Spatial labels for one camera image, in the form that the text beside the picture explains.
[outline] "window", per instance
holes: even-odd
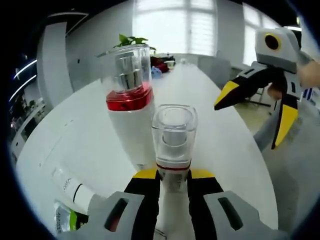
[[[267,15],[245,3],[243,3],[243,15],[245,25],[242,63],[250,66],[253,61],[257,60],[255,51],[256,30],[260,28],[275,29],[279,28],[280,25]]]
[[[215,0],[135,0],[133,35],[157,53],[215,55]]]

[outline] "black circular sensor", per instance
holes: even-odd
[[[272,50],[277,50],[279,48],[280,43],[272,35],[265,36],[264,41],[265,41],[265,44],[268,46],[268,48],[270,48]]]

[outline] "human hand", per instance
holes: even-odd
[[[303,88],[308,89],[320,87],[320,64],[318,62],[310,61],[304,66],[298,65],[297,75]],[[267,93],[276,101],[282,98],[282,92],[276,84],[271,84]]]

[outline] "white pillar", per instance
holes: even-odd
[[[74,92],[67,66],[66,27],[66,22],[46,26],[38,44],[37,82],[49,109]]]
[[[245,46],[243,6],[226,0],[216,0],[217,57],[242,69]]]

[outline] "red band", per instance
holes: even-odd
[[[158,168],[160,169],[164,169],[164,170],[170,170],[170,171],[184,171],[184,170],[188,170],[190,168],[191,162],[189,164],[189,166],[187,167],[180,167],[180,168],[173,168],[173,167],[167,167],[167,166],[161,166],[158,163],[156,164]]]
[[[116,93],[111,91],[106,96],[106,105],[111,111],[134,111],[143,109],[153,99],[154,94],[149,84],[131,93]]]

